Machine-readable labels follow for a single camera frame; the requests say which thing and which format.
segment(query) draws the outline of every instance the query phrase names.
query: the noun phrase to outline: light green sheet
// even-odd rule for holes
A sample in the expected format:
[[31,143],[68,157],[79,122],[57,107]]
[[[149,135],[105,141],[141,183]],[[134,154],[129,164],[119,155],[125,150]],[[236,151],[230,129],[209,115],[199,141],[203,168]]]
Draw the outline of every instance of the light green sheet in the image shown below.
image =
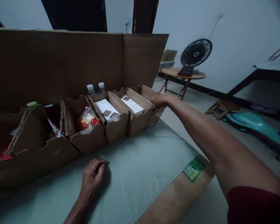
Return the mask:
[[25,187],[0,203],[0,223],[63,223],[91,158],[110,162],[87,223],[135,223],[197,151],[162,120]]

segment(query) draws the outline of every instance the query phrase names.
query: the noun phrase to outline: electric fan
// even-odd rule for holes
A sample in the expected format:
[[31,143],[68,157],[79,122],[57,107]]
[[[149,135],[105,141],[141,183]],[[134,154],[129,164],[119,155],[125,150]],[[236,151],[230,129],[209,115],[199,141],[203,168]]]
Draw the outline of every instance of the electric fan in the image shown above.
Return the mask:
[[183,68],[178,74],[192,76],[193,68],[204,62],[209,57],[211,51],[212,43],[208,39],[198,39],[190,43],[180,57]]

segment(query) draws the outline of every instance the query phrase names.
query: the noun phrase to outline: green label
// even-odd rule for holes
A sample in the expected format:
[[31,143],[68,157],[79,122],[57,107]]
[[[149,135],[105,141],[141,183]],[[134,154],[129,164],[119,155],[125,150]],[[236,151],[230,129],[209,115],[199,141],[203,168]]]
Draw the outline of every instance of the green label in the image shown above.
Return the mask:
[[206,168],[206,165],[197,157],[195,157],[189,165],[183,170],[184,174],[192,181],[195,182],[199,174]]

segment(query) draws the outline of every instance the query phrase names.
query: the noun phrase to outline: right hand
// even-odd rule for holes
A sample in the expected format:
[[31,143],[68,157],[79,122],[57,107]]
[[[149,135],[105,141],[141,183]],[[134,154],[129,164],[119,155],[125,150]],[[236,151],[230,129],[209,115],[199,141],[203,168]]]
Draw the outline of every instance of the right hand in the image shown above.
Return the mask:
[[168,102],[170,101],[170,99],[172,97],[175,97],[175,96],[169,95],[167,93],[157,94],[151,98],[151,102],[156,106],[156,108],[160,108],[163,106],[167,106]]
[[[106,162],[106,160],[100,158],[90,160],[89,164],[83,172],[83,180],[81,191],[78,197],[78,202],[85,205],[89,204],[103,180]],[[96,174],[96,169],[99,165],[101,166],[98,173]]]

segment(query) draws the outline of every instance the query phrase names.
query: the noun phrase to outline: dark door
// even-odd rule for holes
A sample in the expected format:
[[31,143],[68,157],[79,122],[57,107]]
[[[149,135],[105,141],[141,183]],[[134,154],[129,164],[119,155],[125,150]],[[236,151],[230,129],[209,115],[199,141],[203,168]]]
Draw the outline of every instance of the dark door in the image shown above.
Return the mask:
[[105,0],[42,0],[54,30],[107,32]]
[[158,0],[134,0],[133,33],[152,33]]

